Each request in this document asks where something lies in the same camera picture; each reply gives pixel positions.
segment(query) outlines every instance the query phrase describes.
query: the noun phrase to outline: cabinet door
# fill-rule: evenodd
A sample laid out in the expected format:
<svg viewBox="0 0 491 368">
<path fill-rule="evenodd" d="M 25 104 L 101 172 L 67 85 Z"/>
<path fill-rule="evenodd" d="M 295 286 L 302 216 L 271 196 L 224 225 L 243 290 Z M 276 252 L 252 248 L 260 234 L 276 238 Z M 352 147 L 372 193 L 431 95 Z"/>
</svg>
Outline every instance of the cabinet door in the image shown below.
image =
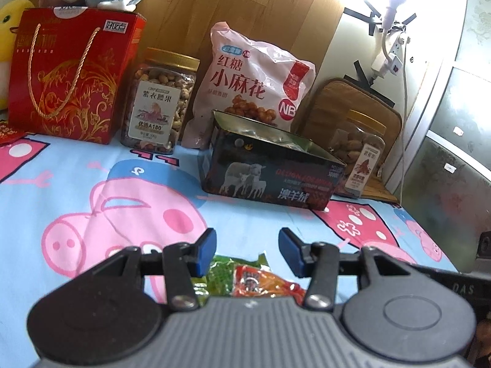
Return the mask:
<svg viewBox="0 0 491 368">
<path fill-rule="evenodd" d="M 426 137 L 406 174 L 403 204 L 456 269 L 472 271 L 479 235 L 491 229 L 486 177 Z"/>
<path fill-rule="evenodd" d="M 467 0 L 462 37 L 403 205 L 460 271 L 491 230 L 491 0 Z"/>
</svg>

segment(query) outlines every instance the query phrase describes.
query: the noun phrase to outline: gift bag handle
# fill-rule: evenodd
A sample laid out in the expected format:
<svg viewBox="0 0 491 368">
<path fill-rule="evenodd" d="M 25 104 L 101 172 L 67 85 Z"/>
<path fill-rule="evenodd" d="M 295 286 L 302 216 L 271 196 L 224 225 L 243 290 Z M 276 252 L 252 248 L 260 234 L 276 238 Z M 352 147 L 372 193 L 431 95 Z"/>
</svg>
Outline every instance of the gift bag handle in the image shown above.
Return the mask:
<svg viewBox="0 0 491 368">
<path fill-rule="evenodd" d="M 34 98 L 33 94 L 33 85 L 32 83 L 32 77 L 31 77 L 31 69 L 33 65 L 33 55 L 34 55 L 34 46 L 36 45 L 36 40 L 37 36 L 39 34 L 39 29 L 41 29 L 41 23 L 38 24 L 36 27 L 36 31 L 34 32 L 33 36 L 33 42 L 31 44 L 31 50 L 29 53 L 29 62 L 28 62 L 28 88 L 29 88 L 29 96 L 31 98 L 31 102 L 33 103 L 34 109 L 40 115 L 43 119 L 51 119 L 52 117 L 55 117 L 58 113 L 61 112 L 61 110 L 65 107 L 65 105 L 68 103 L 70 98 L 72 97 L 73 91 L 75 91 L 75 86 L 77 85 L 77 81 L 79 80 L 80 77 L 80 72 L 82 71 L 82 66 L 85 61 L 85 58 L 87 57 L 87 54 L 89 53 L 90 46 L 92 46 L 92 42 L 94 41 L 94 38 L 97 33 L 100 31 L 100 27 L 96 28 L 93 32 L 92 35 L 90 36 L 90 39 L 87 43 L 87 46 L 85 47 L 85 51 L 83 52 L 82 58 L 80 59 L 79 62 L 79 67 L 77 67 L 77 72 L 75 73 L 75 78 L 73 79 L 72 87 L 70 87 L 70 90 L 68 91 L 68 95 L 66 96 L 65 100 L 61 103 L 61 105 L 56 109 L 54 112 L 51 112 L 49 115 L 47 115 L 44 112 L 41 112 L 41 108 L 39 107 L 39 104 L 36 102 L 36 99 Z"/>
</svg>

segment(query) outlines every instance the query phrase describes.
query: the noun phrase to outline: gold lid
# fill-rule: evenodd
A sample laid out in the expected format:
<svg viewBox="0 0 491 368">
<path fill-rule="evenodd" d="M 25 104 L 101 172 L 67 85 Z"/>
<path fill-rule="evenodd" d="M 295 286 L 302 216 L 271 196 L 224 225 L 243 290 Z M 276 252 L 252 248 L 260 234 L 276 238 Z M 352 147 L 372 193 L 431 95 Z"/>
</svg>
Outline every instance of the gold lid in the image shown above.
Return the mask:
<svg viewBox="0 0 491 368">
<path fill-rule="evenodd" d="M 199 67 L 199 59 L 151 47 L 145 51 L 145 60 L 155 61 L 161 65 L 180 67 L 193 72 L 196 72 Z"/>
<path fill-rule="evenodd" d="M 385 127 L 379 121 L 376 121 L 375 119 L 372 119 L 370 116 L 364 115 L 358 111 L 354 111 L 353 109 L 349 110 L 346 118 L 358 121 L 361 124 L 371 128 L 372 130 L 375 130 L 380 135 L 384 135 L 385 131 L 387 130 L 387 127 Z"/>
</svg>

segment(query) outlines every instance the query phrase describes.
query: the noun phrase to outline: lamb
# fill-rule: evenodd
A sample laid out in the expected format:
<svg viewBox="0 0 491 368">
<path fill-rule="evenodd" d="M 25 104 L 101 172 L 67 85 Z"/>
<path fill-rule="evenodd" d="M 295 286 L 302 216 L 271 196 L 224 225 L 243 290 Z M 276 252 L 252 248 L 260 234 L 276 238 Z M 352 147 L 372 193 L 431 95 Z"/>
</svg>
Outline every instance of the lamb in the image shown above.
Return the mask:
<svg viewBox="0 0 491 368">
<path fill-rule="evenodd" d="M 252 187 L 252 181 L 249 180 L 247 184 L 242 183 L 242 175 L 246 175 L 249 177 L 250 175 L 261 176 L 261 170 L 265 168 L 265 166 L 261 166 L 260 164 L 252 164 L 248 165 L 246 163 L 233 162 L 231 163 L 227 171 L 225 172 L 225 179 L 223 181 L 223 185 L 220 187 L 220 194 L 227 195 L 229 187 L 233 185 L 235 187 L 234 196 L 237 194 L 239 188 L 242 188 L 242 195 L 245 195 L 247 192 L 247 188 Z"/>
<path fill-rule="evenodd" d="M 264 194 L 264 190 L 266 189 L 266 182 L 259 180 L 259 177 L 255 176 L 250 176 L 253 177 L 252 180 L 252 189 L 250 190 L 250 194 L 248 196 L 251 197 L 252 193 L 254 193 L 254 199 L 257 197 L 262 197 Z"/>
<path fill-rule="evenodd" d="M 249 174 L 241 174 L 241 181 L 240 181 L 240 184 L 235 187 L 235 191 L 234 191 L 234 197 L 235 195 L 237 195 L 237 191 L 239 191 L 239 189 L 241 189 L 242 187 L 245 186 L 246 182 L 247 182 L 247 179 L 250 177 Z"/>
</svg>

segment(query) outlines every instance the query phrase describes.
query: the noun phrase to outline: white cable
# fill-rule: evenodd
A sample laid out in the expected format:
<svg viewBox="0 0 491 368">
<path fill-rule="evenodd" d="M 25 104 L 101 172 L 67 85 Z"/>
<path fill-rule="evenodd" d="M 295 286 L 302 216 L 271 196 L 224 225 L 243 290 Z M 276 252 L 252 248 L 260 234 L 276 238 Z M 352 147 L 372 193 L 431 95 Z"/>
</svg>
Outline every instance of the white cable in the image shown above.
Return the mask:
<svg viewBox="0 0 491 368">
<path fill-rule="evenodd" d="M 387 52 L 387 33 L 388 32 L 389 31 L 384 30 L 384 32 L 382 33 L 382 51 L 384 52 L 384 55 L 387 58 L 387 60 L 389 62 L 391 62 L 391 58 L 389 56 L 389 53 Z"/>
<path fill-rule="evenodd" d="M 401 129 L 401 143 L 402 143 L 402 177 L 401 177 L 401 192 L 399 195 L 399 204 L 402 206 L 402 193 L 404 188 L 404 176 L 406 170 L 406 161 L 404 155 L 406 154 L 406 146 L 404 145 L 404 130 L 406 129 L 406 121 L 408 119 L 408 80 L 406 77 L 406 56 L 407 56 L 408 41 L 404 42 L 403 49 L 403 59 L 402 59 L 402 79 L 404 83 L 404 114 L 402 118 L 402 129 Z"/>
</svg>

